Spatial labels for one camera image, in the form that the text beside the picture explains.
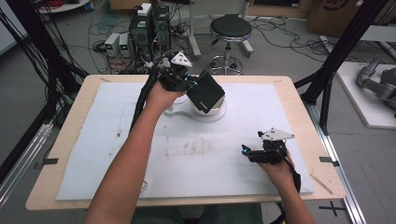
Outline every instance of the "gray robotic arm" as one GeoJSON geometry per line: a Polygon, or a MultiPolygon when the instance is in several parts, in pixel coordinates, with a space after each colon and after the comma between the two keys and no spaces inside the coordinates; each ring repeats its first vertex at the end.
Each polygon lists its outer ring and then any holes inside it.
{"type": "Polygon", "coordinates": [[[363,67],[358,74],[356,84],[361,88],[374,92],[379,99],[385,101],[388,107],[396,109],[396,67],[385,70],[378,83],[370,79],[378,65],[379,58],[375,58],[367,66],[363,67]]]}

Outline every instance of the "human arm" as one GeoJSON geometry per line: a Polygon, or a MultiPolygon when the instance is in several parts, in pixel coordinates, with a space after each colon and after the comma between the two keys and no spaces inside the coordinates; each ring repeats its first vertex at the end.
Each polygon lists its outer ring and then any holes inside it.
{"type": "MultiPolygon", "coordinates": [[[[287,160],[292,164],[289,152],[287,160]]],[[[259,165],[268,174],[282,199],[288,224],[316,223],[294,186],[289,166],[284,161],[277,164],[259,163],[259,165]]]]}
{"type": "Polygon", "coordinates": [[[145,108],[93,196],[85,223],[131,223],[155,126],[161,113],[182,94],[164,90],[159,82],[154,85],[145,108]]]}

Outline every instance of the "human hand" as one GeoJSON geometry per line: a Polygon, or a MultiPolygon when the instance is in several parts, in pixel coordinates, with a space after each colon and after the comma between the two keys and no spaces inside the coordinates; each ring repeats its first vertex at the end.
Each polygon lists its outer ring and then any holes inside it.
{"type": "Polygon", "coordinates": [[[182,91],[167,91],[157,81],[152,87],[146,100],[146,107],[162,113],[165,109],[169,108],[177,97],[184,95],[186,92],[182,91]]]}
{"type": "MultiPolygon", "coordinates": [[[[289,151],[286,160],[288,160],[294,166],[289,151]]],[[[292,186],[294,188],[291,169],[284,161],[276,164],[270,164],[270,163],[258,163],[258,164],[268,174],[271,182],[275,185],[277,189],[285,188],[288,186],[292,186]]]]}

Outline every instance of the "person's left arm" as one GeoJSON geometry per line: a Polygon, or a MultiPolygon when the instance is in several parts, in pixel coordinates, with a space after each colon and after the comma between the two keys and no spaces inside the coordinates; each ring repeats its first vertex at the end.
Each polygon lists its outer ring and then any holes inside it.
{"type": "Polygon", "coordinates": [[[158,82],[154,85],[145,108],[96,191],[85,223],[131,223],[155,126],[161,113],[182,94],[166,91],[158,82]]]}

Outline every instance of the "dark pants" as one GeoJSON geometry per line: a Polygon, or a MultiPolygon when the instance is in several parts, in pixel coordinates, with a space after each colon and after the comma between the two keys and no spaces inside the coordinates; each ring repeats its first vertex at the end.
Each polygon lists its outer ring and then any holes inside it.
{"type": "MultiPolygon", "coordinates": [[[[184,223],[177,207],[136,208],[132,224],[184,223]]],[[[200,224],[262,224],[262,207],[259,203],[207,205],[201,214],[200,224]]]]}

